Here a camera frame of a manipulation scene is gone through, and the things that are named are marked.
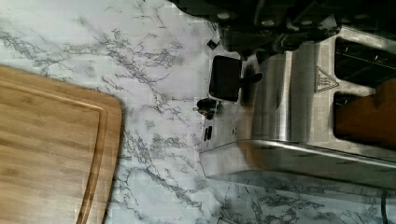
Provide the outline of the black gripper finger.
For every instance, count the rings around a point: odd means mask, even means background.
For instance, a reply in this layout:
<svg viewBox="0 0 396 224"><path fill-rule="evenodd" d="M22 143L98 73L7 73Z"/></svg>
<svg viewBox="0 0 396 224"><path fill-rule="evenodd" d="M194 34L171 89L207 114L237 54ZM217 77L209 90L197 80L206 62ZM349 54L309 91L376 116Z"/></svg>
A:
<svg viewBox="0 0 396 224"><path fill-rule="evenodd" d="M169 0L217 25L228 51L277 54L337 35L344 25L395 33L395 0Z"/></svg>

